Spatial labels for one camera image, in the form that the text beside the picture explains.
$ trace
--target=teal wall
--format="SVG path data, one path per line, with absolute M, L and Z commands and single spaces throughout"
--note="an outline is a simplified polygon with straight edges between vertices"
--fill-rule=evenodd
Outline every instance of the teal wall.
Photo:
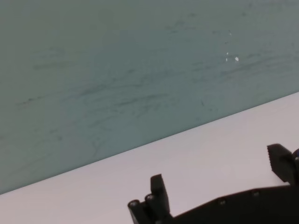
M 297 0 L 1 0 L 0 193 L 297 92 L 298 12 Z

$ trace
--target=black plastic part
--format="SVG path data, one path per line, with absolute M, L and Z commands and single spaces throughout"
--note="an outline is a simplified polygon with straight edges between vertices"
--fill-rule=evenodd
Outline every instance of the black plastic part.
M 150 180 L 152 193 L 145 201 L 128 205 L 134 224 L 299 223 L 299 150 L 292 154 L 282 145 L 274 144 L 268 146 L 268 152 L 273 172 L 290 185 L 220 197 L 172 217 L 162 176 L 156 175 Z
M 283 181 L 291 185 L 298 185 L 298 169 L 296 157 L 280 144 L 268 146 L 268 153 L 272 171 Z

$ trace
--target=screw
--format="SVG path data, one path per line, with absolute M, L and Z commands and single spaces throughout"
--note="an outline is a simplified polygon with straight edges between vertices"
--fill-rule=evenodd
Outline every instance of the screw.
M 219 205 L 225 205 L 225 204 L 226 204 L 226 201 L 224 199 L 220 199 Z
M 252 192 L 252 195 L 253 195 L 254 197 L 258 197 L 258 196 L 260 195 L 260 192 L 258 192 L 258 191 L 253 191 L 253 192 Z
M 145 200 L 152 200 L 154 196 L 152 194 L 146 195 Z
M 130 203 L 129 203 L 129 206 L 130 207 L 134 207 L 134 206 L 136 206 L 138 204 L 138 201 L 131 201 Z

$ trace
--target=white table surface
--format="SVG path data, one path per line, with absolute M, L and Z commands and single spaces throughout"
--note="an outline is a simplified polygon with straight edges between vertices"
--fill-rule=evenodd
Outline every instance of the white table surface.
M 216 197 L 282 185 L 266 146 L 299 147 L 299 94 L 173 135 L 0 196 L 4 224 L 131 224 L 127 203 L 143 200 L 162 174 L 171 213 Z

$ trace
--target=white floor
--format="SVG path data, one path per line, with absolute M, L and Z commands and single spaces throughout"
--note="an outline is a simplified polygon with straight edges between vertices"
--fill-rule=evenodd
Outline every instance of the white floor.
M 266 146 L 299 147 L 299 93 L 173 135 L 0 196 L 0 223 L 131 224 L 162 174 L 172 215 L 216 197 L 283 183 Z
M 1 0 L 0 194 L 297 92 L 298 11 Z

